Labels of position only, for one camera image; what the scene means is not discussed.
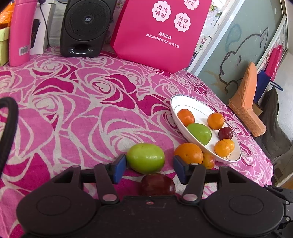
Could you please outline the large orange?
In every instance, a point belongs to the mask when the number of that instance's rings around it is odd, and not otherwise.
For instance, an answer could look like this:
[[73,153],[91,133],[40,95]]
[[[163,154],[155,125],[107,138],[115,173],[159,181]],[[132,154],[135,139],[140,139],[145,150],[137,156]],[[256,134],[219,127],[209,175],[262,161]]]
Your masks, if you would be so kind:
[[203,162],[203,153],[200,147],[193,143],[179,145],[175,149],[174,155],[179,156],[186,164],[201,164]]

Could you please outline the green apple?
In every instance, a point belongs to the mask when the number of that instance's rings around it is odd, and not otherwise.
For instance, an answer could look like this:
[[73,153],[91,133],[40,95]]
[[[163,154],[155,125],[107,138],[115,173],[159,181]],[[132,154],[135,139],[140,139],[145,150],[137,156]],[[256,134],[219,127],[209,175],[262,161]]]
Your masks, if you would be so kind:
[[187,126],[187,130],[203,145],[207,145],[212,138],[211,130],[200,123],[193,123]]
[[126,159],[129,166],[141,174],[153,174],[159,172],[165,164],[164,151],[150,143],[139,143],[132,146]]

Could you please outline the dark red plum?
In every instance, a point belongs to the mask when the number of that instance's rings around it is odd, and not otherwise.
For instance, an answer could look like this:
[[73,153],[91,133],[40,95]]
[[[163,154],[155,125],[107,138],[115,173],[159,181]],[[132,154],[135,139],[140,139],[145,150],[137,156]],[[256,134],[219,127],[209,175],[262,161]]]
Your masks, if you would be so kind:
[[230,127],[222,127],[218,131],[218,137],[219,137],[220,140],[232,139],[233,131],[232,131],[232,129]]

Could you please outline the small red apple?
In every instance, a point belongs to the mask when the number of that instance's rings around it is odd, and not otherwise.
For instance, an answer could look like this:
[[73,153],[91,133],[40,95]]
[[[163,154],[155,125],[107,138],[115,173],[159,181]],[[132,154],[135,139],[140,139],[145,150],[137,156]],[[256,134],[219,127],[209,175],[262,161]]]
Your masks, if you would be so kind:
[[209,153],[203,153],[202,165],[206,169],[213,169],[215,166],[215,158],[213,157],[213,155]]

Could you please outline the orange fruit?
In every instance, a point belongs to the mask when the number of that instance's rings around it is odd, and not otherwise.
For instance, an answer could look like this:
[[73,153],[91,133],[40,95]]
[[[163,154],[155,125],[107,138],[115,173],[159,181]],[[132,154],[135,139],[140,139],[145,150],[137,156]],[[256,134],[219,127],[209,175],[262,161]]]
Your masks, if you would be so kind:
[[212,113],[207,119],[208,125],[213,130],[219,130],[223,127],[225,119],[220,113]]
[[177,113],[177,116],[185,127],[195,122],[195,118],[193,114],[187,109],[180,110]]
[[224,158],[234,151],[235,143],[231,139],[223,139],[218,141],[214,146],[215,153]]

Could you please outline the large red plum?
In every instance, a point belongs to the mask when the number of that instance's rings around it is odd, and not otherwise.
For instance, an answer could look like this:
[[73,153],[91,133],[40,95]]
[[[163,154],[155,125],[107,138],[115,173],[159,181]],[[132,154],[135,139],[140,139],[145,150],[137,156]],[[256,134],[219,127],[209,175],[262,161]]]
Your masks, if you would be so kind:
[[174,195],[175,192],[175,183],[164,174],[147,174],[142,178],[139,186],[141,196]]

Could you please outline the pink rose tablecloth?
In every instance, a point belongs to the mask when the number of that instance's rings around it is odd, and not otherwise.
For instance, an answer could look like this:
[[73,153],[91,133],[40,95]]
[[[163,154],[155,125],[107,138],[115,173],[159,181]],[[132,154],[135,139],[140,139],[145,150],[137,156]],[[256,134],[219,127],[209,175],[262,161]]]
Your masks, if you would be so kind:
[[19,67],[1,68],[1,96],[19,106],[10,158],[1,177],[1,237],[20,237],[19,201],[72,165],[90,169],[111,162],[138,143],[153,143],[165,153],[161,173],[173,179],[174,149],[185,142],[170,110],[174,95],[192,97],[221,113],[235,132],[241,159],[231,166],[263,186],[273,166],[238,118],[198,77],[171,74],[118,59],[64,58],[50,48]]

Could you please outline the orange covered chair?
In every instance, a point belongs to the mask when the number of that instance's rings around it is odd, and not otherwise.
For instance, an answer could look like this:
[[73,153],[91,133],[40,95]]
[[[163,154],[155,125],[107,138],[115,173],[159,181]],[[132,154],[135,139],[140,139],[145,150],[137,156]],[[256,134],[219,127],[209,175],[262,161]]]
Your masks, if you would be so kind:
[[241,119],[254,137],[266,132],[266,126],[253,111],[252,105],[257,87],[256,65],[249,63],[241,84],[234,96],[228,100],[228,106]]

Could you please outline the dark grey covered chair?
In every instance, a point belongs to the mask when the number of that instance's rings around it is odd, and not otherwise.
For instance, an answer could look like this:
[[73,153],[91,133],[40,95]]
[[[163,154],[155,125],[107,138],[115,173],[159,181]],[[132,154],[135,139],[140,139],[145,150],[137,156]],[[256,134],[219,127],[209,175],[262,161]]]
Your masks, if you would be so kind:
[[264,94],[261,107],[263,112],[260,115],[260,120],[266,126],[266,132],[256,137],[255,141],[272,161],[285,154],[292,146],[291,141],[278,123],[279,101],[275,87]]

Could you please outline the small pink hanging bag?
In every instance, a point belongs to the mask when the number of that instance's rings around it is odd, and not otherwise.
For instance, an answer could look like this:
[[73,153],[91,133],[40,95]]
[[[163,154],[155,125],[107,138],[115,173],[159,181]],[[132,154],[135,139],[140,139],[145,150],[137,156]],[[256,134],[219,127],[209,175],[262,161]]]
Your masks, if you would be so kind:
[[265,74],[267,74],[270,77],[271,81],[274,81],[276,77],[276,73],[281,61],[282,54],[283,54],[282,45],[278,45],[276,48],[273,48],[271,52],[268,65],[265,70]]

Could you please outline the pink tote bag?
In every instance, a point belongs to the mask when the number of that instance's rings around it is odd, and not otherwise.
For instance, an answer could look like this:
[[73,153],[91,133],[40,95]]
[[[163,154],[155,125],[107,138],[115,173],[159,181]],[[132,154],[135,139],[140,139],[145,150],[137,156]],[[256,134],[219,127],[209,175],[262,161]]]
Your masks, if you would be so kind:
[[211,1],[125,1],[110,45],[120,59],[170,73],[192,58]]

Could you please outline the black speaker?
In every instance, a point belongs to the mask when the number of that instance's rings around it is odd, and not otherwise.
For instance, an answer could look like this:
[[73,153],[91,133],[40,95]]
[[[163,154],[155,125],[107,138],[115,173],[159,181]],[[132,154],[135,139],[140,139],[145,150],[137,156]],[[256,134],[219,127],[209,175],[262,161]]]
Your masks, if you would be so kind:
[[60,53],[63,57],[97,57],[103,47],[116,1],[71,0],[63,17]]

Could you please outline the green cardboard box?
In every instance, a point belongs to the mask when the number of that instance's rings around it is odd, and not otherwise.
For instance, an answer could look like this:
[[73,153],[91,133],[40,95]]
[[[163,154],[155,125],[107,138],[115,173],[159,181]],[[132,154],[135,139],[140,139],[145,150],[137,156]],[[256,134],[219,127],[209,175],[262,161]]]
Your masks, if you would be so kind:
[[9,38],[10,28],[0,29],[0,66],[5,65],[9,60]]

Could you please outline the white box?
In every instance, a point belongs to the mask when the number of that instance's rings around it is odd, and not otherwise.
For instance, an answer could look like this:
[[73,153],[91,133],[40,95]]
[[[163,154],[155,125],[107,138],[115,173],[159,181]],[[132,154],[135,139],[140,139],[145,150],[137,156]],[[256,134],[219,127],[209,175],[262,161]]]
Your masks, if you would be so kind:
[[55,8],[55,1],[37,3],[32,27],[30,55],[41,55],[48,47]]

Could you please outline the pink thermos bottle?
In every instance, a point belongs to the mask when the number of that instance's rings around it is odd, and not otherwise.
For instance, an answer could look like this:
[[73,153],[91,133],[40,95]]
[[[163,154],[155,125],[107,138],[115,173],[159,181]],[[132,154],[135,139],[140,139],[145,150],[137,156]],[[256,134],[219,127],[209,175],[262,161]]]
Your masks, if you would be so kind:
[[31,34],[37,0],[15,1],[10,26],[9,65],[30,60]]

